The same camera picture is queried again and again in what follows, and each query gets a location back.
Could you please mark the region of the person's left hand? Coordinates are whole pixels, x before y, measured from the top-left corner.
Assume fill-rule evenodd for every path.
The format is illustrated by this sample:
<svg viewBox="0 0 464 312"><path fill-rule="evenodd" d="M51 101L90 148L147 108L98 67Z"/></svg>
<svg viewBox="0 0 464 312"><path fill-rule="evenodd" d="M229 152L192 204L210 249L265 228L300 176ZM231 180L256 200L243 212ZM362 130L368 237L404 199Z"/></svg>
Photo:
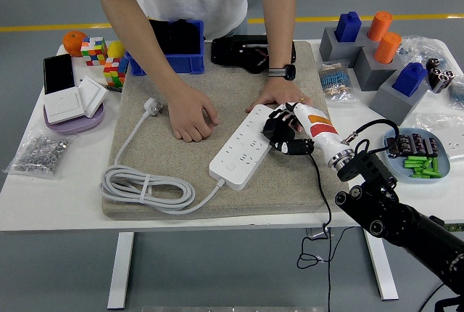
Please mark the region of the person's left hand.
<svg viewBox="0 0 464 312"><path fill-rule="evenodd" d="M313 105L312 98L304 94L293 81L281 77L269 77L267 83L262 87L260 95L245 111L251 112L258 104L284 104L286 102Z"/></svg>

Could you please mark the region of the person's right hand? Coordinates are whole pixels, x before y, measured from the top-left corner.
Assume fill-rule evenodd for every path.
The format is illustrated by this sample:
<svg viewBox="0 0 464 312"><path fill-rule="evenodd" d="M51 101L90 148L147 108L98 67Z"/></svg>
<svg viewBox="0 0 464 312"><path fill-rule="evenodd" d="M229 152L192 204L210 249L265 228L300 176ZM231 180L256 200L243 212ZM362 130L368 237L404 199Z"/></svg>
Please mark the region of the person's right hand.
<svg viewBox="0 0 464 312"><path fill-rule="evenodd" d="M169 94L167 104L176 139L199 142L209 137L219 123L218 112L210 98L188 85Z"/></svg>

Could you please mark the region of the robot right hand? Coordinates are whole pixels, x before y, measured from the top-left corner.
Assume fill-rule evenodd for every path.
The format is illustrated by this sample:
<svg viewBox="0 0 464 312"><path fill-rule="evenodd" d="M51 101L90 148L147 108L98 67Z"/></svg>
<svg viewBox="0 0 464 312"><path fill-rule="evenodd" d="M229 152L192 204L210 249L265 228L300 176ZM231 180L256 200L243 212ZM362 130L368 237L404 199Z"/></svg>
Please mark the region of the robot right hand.
<svg viewBox="0 0 464 312"><path fill-rule="evenodd" d="M300 124L309 140L296 140L291 127ZM268 116L262 133L270 143L286 155L304 155L310 145L323 152L329 168L338 168L354 155L353 149L345 144L324 112L300 102L289 102L278 106Z"/></svg>

